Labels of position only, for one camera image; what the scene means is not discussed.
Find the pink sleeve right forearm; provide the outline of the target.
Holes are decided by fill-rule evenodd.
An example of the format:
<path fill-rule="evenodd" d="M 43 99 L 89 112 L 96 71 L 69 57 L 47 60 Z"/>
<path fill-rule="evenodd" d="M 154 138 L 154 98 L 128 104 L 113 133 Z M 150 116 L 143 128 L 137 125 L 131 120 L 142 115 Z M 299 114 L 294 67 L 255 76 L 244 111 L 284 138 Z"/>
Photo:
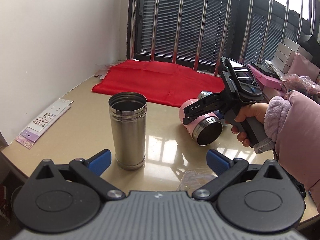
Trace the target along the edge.
<path fill-rule="evenodd" d="M 275 142 L 278 162 L 311 193 L 319 209 L 319 104 L 297 91 L 269 101 L 266 135 Z"/>

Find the right hand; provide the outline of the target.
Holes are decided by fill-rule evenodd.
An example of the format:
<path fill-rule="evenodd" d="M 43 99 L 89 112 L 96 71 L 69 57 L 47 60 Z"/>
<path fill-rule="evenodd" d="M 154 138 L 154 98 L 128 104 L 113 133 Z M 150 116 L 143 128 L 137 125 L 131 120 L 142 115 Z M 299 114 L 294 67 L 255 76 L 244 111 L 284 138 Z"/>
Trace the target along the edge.
<path fill-rule="evenodd" d="M 225 121 L 233 126 L 232 132 L 244 146 L 255 147 L 267 138 L 264 129 L 267 107 L 268 103 L 254 103 L 230 108 L 223 114 Z"/>

